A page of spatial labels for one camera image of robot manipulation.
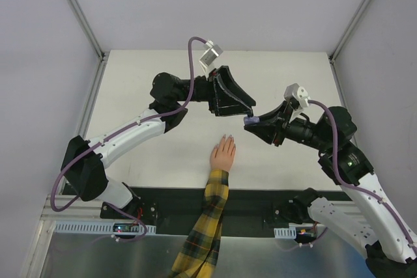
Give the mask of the purple nail polish bottle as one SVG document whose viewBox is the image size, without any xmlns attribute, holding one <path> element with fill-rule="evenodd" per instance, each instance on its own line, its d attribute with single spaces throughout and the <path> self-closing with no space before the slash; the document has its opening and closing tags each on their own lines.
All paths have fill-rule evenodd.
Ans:
<svg viewBox="0 0 417 278">
<path fill-rule="evenodd" d="M 244 117 L 244 125 L 251 125 L 251 124 L 257 124 L 259 123 L 260 118 L 256 116 L 246 116 Z"/>
</svg>

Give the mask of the yellow plaid sleeve forearm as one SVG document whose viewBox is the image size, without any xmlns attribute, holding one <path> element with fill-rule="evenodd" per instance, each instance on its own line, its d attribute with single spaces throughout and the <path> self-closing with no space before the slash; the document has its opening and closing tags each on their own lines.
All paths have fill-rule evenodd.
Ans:
<svg viewBox="0 0 417 278">
<path fill-rule="evenodd" d="M 229 173 L 211 171 L 203 208 L 178 253 L 170 277 L 212 277 L 218 262 L 223 211 L 229 196 Z"/>
</svg>

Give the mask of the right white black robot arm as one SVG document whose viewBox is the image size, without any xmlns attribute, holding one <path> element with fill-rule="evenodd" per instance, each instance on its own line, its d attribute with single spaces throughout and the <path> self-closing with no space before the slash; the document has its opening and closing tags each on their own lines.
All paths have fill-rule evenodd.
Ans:
<svg viewBox="0 0 417 278">
<path fill-rule="evenodd" d="M 367 225 L 348 217 L 312 188 L 279 205 L 281 218 L 324 225 L 364 257 L 375 277 L 415 277 L 416 234 L 394 208 L 366 155 L 352 143 L 357 127 L 347 109 L 310 100 L 324 111 L 313 123 L 304 113 L 292 117 L 295 103 L 284 101 L 269 113 L 246 117 L 244 129 L 269 145 L 280 146 L 288 139 L 315 149 L 322 171 L 348 195 Z"/>
</svg>

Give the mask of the mannequin hand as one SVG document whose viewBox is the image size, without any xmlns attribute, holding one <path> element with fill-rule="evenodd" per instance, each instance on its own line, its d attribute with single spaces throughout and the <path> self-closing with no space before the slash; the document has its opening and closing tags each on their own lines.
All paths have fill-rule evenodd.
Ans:
<svg viewBox="0 0 417 278">
<path fill-rule="evenodd" d="M 224 135 L 210 155 L 210 170 L 229 172 L 234 164 L 236 144 L 232 135 Z"/>
</svg>

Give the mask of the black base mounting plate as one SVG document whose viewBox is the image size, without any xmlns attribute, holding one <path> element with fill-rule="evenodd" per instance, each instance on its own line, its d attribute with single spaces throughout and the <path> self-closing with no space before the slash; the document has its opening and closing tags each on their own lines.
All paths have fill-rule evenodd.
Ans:
<svg viewBox="0 0 417 278">
<path fill-rule="evenodd" d="M 187 235 L 206 208 L 213 209 L 205 190 L 179 188 L 134 188 L 138 197 L 129 213 L 144 224 L 156 227 L 157 234 Z M 222 236 L 271 238 L 274 229 L 290 222 L 307 222 L 306 205 L 318 197 L 346 201 L 340 191 L 232 189 L 222 214 Z"/>
</svg>

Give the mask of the right aluminium frame post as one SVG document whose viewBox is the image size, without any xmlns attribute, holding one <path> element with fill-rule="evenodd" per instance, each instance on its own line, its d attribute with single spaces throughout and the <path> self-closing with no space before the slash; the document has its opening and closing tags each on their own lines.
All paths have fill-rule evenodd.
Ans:
<svg viewBox="0 0 417 278">
<path fill-rule="evenodd" d="M 341 38 L 338 40 L 335 48 L 333 49 L 332 53 L 329 54 L 329 61 L 330 64 L 334 64 L 336 59 L 339 57 L 340 53 L 342 52 L 343 48 L 349 41 L 350 37 L 353 35 L 355 29 L 358 27 L 359 23 L 361 22 L 362 18 L 365 16 L 366 11 L 368 10 L 369 6 L 373 0 L 361 0 L 358 8 L 355 10 L 352 18 L 350 19 L 349 23 L 347 24 Z"/>
</svg>

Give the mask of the aluminium frame post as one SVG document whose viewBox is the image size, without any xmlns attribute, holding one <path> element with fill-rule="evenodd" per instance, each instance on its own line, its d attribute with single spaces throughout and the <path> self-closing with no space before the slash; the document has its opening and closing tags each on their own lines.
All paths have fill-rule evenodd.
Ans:
<svg viewBox="0 0 417 278">
<path fill-rule="evenodd" d="M 362 18 L 365 16 L 366 11 L 368 10 L 369 6 L 373 0 L 361 0 L 358 8 L 355 10 L 352 18 L 350 19 L 349 23 L 347 24 L 341 38 L 338 40 L 335 48 L 333 49 L 332 53 L 329 54 L 329 61 L 330 64 L 334 64 L 336 59 L 339 57 L 340 53 L 342 52 L 343 48 L 349 41 L 350 37 L 353 35 L 355 29 L 358 27 L 359 23 L 361 22 Z"/>
<path fill-rule="evenodd" d="M 66 0 L 71 11 L 73 12 L 81 30 L 86 36 L 88 42 L 90 43 L 93 51 L 96 53 L 99 59 L 104 59 L 106 52 L 102 49 L 97 37 L 94 34 L 94 31 L 88 22 L 88 19 L 79 3 L 78 0 Z"/>
</svg>

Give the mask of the left aluminium frame post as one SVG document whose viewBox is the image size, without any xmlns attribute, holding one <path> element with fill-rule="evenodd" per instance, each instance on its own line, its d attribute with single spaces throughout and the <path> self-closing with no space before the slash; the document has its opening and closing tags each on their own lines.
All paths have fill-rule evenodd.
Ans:
<svg viewBox="0 0 417 278">
<path fill-rule="evenodd" d="M 86 36 L 88 42 L 90 43 L 93 51 L 96 53 L 99 59 L 104 59 L 106 52 L 102 49 L 97 37 L 94 34 L 94 31 L 88 22 L 88 19 L 79 3 L 78 0 L 66 0 L 71 11 L 73 12 L 81 30 Z"/>
</svg>

